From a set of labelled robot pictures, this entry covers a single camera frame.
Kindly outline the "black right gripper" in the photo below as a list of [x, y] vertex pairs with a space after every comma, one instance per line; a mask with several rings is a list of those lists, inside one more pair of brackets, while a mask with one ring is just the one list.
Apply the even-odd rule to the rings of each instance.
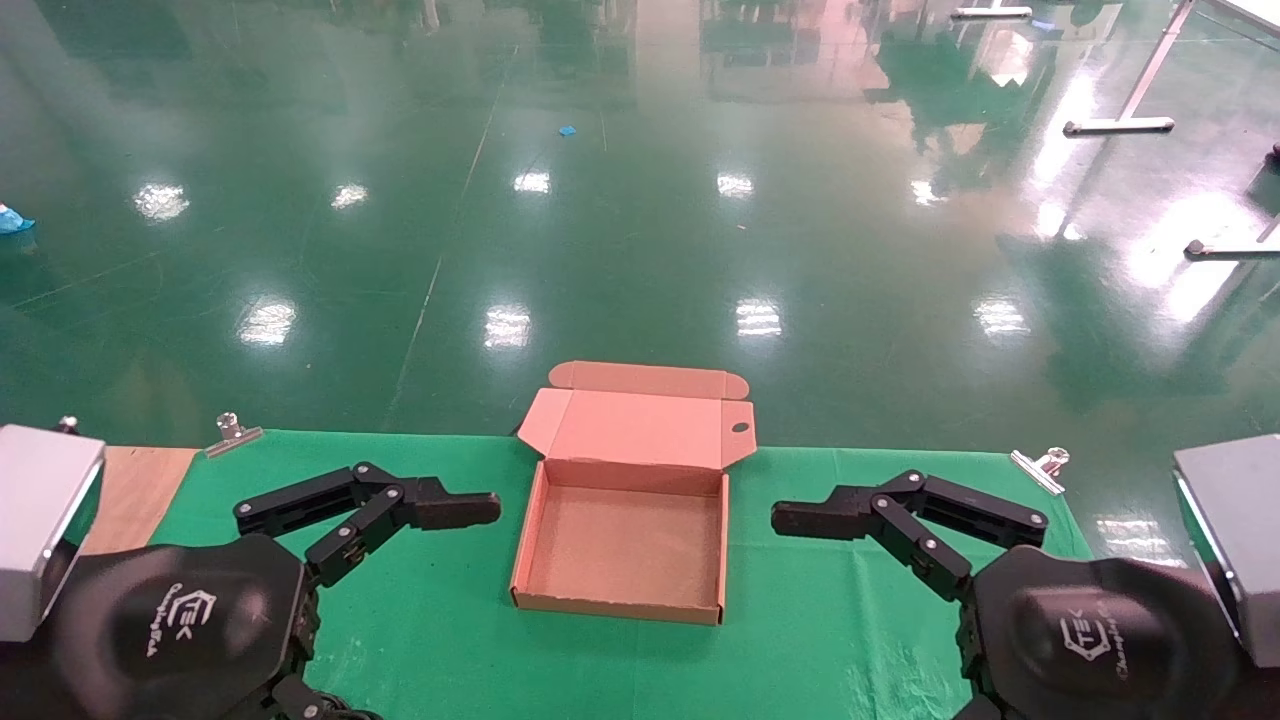
[[[1012, 548], [972, 564], [929, 524]], [[947, 602], [972, 701], [963, 719], [1213, 719], [1242, 648], [1204, 577], [1134, 559], [1057, 559], [1044, 515], [923, 471], [778, 501], [780, 536], [873, 539]]]

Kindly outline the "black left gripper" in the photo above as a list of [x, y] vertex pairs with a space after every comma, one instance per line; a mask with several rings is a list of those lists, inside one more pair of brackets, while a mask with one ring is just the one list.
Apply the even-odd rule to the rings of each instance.
[[321, 696], [303, 679], [314, 593], [265, 536], [339, 518], [305, 553], [330, 588], [404, 528], [498, 521], [500, 497], [360, 462], [243, 500], [234, 518], [246, 537], [230, 543], [97, 555], [70, 574], [45, 623], [46, 717], [317, 719]]

